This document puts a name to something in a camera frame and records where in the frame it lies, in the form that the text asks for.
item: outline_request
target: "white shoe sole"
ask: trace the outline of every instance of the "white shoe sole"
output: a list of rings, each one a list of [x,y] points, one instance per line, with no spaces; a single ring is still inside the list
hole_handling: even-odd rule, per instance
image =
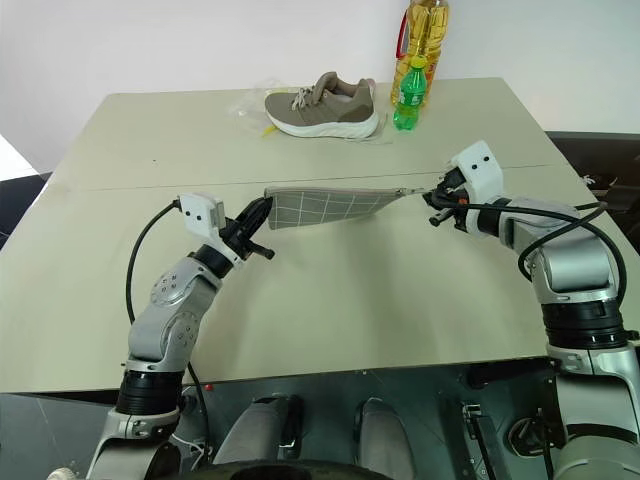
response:
[[[363,122],[327,122],[308,127],[289,125],[273,118],[267,112],[273,124],[289,135],[295,137],[340,137],[366,138],[378,128],[378,113],[373,114]]]

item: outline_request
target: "table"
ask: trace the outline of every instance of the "table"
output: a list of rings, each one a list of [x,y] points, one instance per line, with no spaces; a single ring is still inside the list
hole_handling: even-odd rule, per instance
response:
[[[451,155],[484,138],[504,167],[508,193],[593,199],[499,79],[436,83],[417,130],[395,135],[387,125],[392,142],[378,145],[280,132],[251,137],[219,111],[242,94],[116,95],[100,107],[0,252],[0,391],[117,388],[127,356],[130,250],[181,192],[214,193],[231,216],[268,185],[431,187]],[[433,228],[430,213],[413,196],[359,220],[265,226],[254,239],[277,255],[251,258],[225,280],[192,358],[200,379],[544,355],[540,307],[515,255],[495,239]],[[633,292],[638,256],[607,215],[596,224],[620,246]],[[198,246],[177,213],[154,227],[136,264],[136,312],[159,275]],[[640,328],[638,311],[640,299],[627,295],[627,328]]]

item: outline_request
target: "checkered cloth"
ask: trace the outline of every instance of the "checkered cloth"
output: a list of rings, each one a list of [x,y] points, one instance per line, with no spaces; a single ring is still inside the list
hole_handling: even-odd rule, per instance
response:
[[[269,187],[266,198],[273,198],[269,213],[269,228],[300,227],[370,215],[391,202],[424,190],[388,189],[326,189]]]

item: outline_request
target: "shoelace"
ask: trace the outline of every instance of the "shoelace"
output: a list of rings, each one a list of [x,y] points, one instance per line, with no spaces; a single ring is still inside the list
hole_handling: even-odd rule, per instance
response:
[[[307,96],[313,93],[313,87],[305,87],[298,90],[298,94],[296,98],[293,99],[293,103],[291,104],[291,110],[296,110],[298,108],[304,108],[307,106]]]

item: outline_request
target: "soda bottle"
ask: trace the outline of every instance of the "soda bottle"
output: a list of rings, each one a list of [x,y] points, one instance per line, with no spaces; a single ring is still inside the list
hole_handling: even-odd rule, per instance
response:
[[[427,103],[448,23],[449,5],[446,0],[411,0],[398,35],[396,73],[391,87],[391,103],[395,105],[398,100],[398,87],[409,72],[409,62],[414,55],[427,57],[425,68],[427,93],[422,104]]]
[[[411,58],[411,70],[400,82],[398,102],[393,114],[393,124],[398,130],[413,130],[420,116],[420,105],[427,92],[427,77],[424,67],[427,59],[417,55]]]

